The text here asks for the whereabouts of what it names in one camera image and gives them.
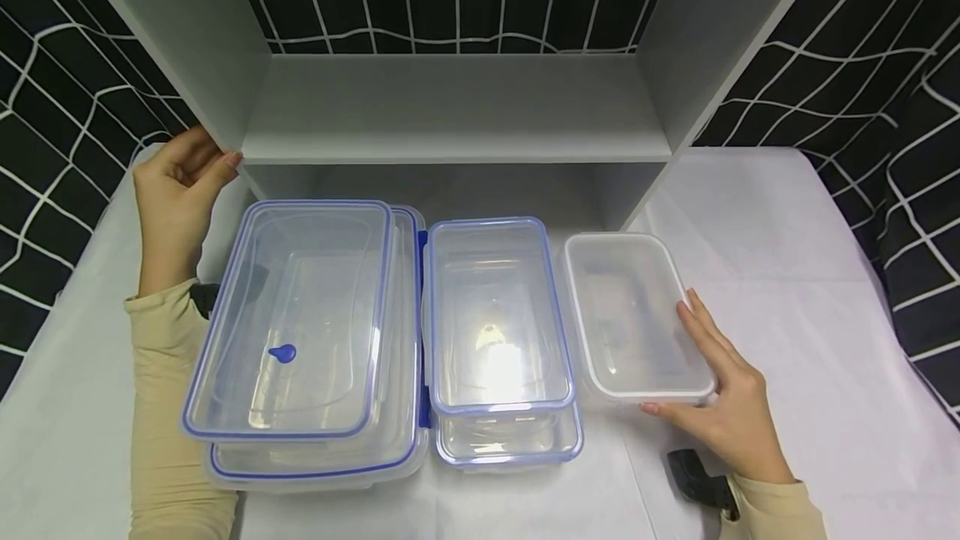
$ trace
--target hand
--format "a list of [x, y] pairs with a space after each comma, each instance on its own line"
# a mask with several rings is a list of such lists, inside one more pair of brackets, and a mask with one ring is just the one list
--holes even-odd
[[139, 296], [196, 277], [214, 201], [242, 159], [223, 154], [197, 125], [133, 169], [143, 239]]
[[708, 407], [649, 402], [642, 405], [643, 411], [699, 439], [739, 476], [757, 482], [795, 483], [777, 439], [766, 380], [720, 333], [692, 289], [687, 290], [687, 297], [693, 311], [681, 301], [677, 314], [716, 373], [719, 399]]

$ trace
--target stacked containers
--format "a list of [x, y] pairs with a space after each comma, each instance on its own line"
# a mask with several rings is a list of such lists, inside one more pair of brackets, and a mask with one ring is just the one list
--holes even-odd
[[441, 222], [424, 256], [437, 452], [474, 471], [562, 463], [583, 446], [543, 224]]
[[562, 268], [588, 403], [701, 403], [713, 393], [713, 371], [677, 317], [683, 283], [657, 237], [578, 234]]
[[242, 220], [183, 413], [222, 488], [366, 488], [416, 471], [418, 213], [265, 201]]

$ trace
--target white tablecloth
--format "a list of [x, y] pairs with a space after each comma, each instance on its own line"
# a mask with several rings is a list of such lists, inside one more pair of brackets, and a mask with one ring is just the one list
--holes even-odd
[[[222, 272], [248, 200], [234, 184], [218, 201], [204, 279]], [[3, 538], [125, 538], [133, 380], [120, 301], [137, 280], [137, 225], [126, 178], [0, 402]], [[800, 154], [690, 150], [642, 225], [767, 375], [830, 538], [960, 538], [960, 432], [905, 363], [870, 267]], [[585, 425], [581, 457], [556, 471], [466, 476], [430, 458], [366, 493], [248, 497], [238, 535], [715, 538], [715, 515], [678, 500], [663, 466], [688, 439], [633, 410]]]

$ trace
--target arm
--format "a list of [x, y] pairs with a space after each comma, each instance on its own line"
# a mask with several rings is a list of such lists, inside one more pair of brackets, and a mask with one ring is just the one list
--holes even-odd
[[826, 540], [823, 516], [790, 471], [779, 445], [763, 375], [746, 362], [693, 290], [677, 303], [683, 326], [716, 373], [719, 397], [708, 407], [645, 403], [645, 413], [687, 431], [731, 467], [727, 481], [740, 519], [722, 517], [721, 540]]
[[207, 444], [179, 427], [207, 321], [189, 297], [213, 202], [236, 177], [240, 155], [223, 155], [200, 127], [177, 136], [134, 170], [143, 239], [131, 315], [133, 409], [131, 540], [226, 540], [238, 496], [203, 472]]

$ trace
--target beige sleeve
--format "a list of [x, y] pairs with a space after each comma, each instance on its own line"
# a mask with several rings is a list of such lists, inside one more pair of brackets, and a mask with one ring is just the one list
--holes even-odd
[[774, 484], [728, 478], [740, 519], [722, 516], [720, 540], [827, 540], [823, 515], [802, 482]]
[[206, 444], [181, 429], [183, 399], [207, 332], [189, 290], [196, 280], [124, 303], [133, 340], [131, 540], [227, 540], [238, 495], [203, 472]]

